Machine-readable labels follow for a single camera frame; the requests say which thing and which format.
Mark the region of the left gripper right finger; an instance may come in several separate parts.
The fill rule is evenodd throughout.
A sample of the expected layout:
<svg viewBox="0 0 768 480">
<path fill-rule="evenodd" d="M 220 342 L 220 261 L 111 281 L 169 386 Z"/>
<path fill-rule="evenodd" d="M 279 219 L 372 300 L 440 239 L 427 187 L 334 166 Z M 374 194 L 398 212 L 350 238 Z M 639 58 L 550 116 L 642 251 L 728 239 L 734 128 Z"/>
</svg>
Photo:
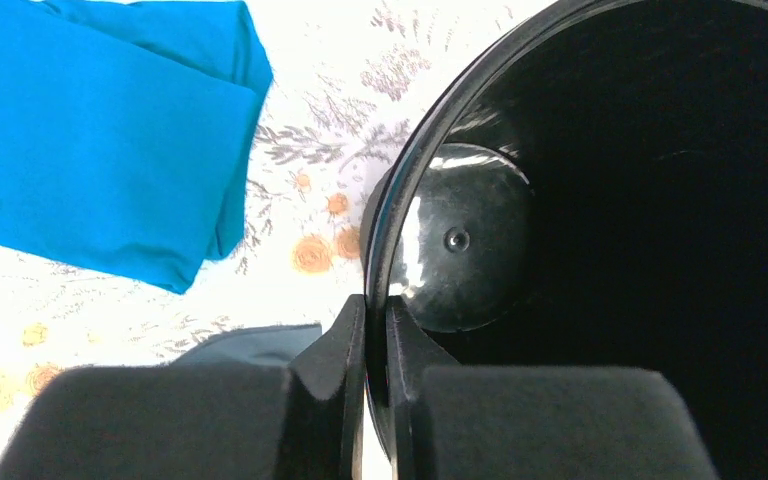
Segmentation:
<svg viewBox="0 0 768 480">
<path fill-rule="evenodd" d="M 387 453 L 398 479 L 713 479 L 660 374 L 457 363 L 404 301 L 386 308 Z"/>
</svg>

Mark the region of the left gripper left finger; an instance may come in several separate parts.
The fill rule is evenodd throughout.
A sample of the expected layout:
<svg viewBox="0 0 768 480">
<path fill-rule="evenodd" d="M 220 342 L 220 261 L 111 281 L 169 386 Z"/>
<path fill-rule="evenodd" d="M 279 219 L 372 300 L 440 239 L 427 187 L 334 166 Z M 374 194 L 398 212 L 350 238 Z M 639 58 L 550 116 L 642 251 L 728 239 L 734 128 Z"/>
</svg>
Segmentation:
<svg viewBox="0 0 768 480">
<path fill-rule="evenodd" d="M 32 403 L 0 479 L 357 479 L 365 302 L 285 365 L 207 346 L 165 366 L 66 371 Z"/>
</svg>

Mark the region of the black plastic trash bin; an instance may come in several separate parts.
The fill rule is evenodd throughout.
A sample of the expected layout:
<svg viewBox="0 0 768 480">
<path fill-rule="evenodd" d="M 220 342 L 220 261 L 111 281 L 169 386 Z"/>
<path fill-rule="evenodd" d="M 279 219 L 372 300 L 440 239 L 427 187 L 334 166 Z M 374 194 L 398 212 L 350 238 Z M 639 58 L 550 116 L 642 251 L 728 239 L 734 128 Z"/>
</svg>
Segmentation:
<svg viewBox="0 0 768 480">
<path fill-rule="evenodd" d="M 715 478 L 768 479 L 768 1 L 550 5 L 435 102 L 361 238 L 387 456 L 399 297 L 461 365 L 658 373 Z"/>
</svg>

